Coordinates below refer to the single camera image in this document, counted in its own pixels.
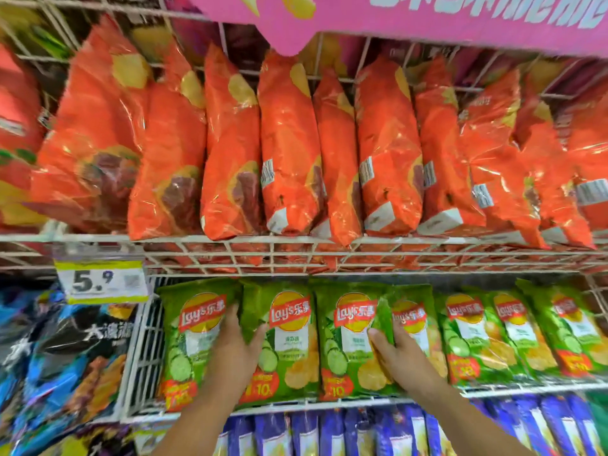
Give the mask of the blue snack bag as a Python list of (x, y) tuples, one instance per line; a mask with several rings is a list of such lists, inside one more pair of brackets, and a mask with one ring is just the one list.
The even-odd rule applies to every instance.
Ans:
[(56, 285), (46, 290), (0, 288), (0, 440), (11, 433), (21, 408), (35, 337), (52, 306), (62, 299)]

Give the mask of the green cucumber crisps packet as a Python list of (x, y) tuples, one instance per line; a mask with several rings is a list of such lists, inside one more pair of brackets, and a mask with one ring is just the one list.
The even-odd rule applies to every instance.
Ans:
[(313, 291), (289, 280), (244, 280), (239, 324), (246, 340), (268, 325), (256, 369), (239, 407), (315, 398), (320, 350)]
[(397, 386), (379, 361), (369, 329), (394, 343), (390, 287), (376, 282), (311, 280), (320, 345), (321, 401), (396, 397)]

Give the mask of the row of purple chip bags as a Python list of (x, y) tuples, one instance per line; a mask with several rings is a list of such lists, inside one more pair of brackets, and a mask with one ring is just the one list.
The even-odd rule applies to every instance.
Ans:
[[(469, 402), (536, 456), (608, 456), (608, 394), (519, 395)], [(417, 404), (227, 420), (212, 456), (457, 456)]]

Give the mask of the pink banner sign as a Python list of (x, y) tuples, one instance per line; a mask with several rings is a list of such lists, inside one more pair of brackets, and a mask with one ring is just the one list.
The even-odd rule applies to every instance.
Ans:
[(190, 0), (280, 54), (321, 32), (608, 58), (608, 0)]

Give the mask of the person's left forearm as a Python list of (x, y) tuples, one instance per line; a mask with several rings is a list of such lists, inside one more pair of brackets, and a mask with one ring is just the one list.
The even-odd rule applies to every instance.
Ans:
[(246, 383), (207, 383), (150, 456), (212, 456)]

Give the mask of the row of green chip bags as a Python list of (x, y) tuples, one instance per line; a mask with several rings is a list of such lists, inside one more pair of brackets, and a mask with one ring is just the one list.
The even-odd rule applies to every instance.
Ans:
[[(227, 307), (237, 304), (240, 315), (243, 281), (212, 278), (157, 290), (168, 412), (180, 411), (199, 391)], [(608, 334), (582, 292), (566, 282), (518, 278), (510, 288), (462, 286), (451, 293), (431, 284), (387, 285), (392, 324), (410, 333), (452, 385), (608, 375)]]

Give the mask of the black snack bag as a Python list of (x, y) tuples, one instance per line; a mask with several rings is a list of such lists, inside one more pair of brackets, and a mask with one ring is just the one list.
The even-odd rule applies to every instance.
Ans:
[(133, 304), (57, 304), (28, 357), (10, 456), (36, 456), (112, 412), (134, 330)]

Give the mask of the row of orange chip bags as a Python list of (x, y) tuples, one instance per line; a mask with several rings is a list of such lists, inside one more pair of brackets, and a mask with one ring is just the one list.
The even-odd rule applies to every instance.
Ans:
[(110, 18), (69, 67), (51, 126), (41, 89), (0, 40), (0, 233), (48, 218), (130, 239), (364, 234), (480, 237), (545, 249), (608, 235), (608, 76), (552, 118), (537, 62), (488, 70), (459, 107), (458, 60), (403, 70), (381, 53), (339, 76), (346, 46), (268, 50), (257, 89), (204, 38), (204, 81), (170, 32), (158, 80)]

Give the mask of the person's left hand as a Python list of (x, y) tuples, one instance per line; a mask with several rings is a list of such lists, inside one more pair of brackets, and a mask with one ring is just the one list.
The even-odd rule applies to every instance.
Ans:
[(236, 404), (249, 385), (261, 351), (249, 351), (238, 319), (238, 305), (229, 305), (210, 352), (202, 387), (212, 396)]

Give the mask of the yellow and white price tag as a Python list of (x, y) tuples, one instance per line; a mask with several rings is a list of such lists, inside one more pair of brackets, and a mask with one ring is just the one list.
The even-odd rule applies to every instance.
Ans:
[(54, 260), (69, 305), (146, 303), (151, 297), (142, 260)]

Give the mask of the person's right hand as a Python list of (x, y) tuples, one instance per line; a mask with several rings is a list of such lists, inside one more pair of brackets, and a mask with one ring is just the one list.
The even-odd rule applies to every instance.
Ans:
[(450, 389), (416, 340), (399, 322), (393, 322), (393, 338), (389, 342), (396, 348), (395, 359), (392, 363), (379, 363), (409, 397), (424, 405)]

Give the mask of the person's right forearm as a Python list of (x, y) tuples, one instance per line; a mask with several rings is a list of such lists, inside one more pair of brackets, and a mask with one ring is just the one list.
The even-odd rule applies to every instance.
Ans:
[(425, 378), (404, 388), (437, 419), (457, 456), (535, 456), (441, 379)]

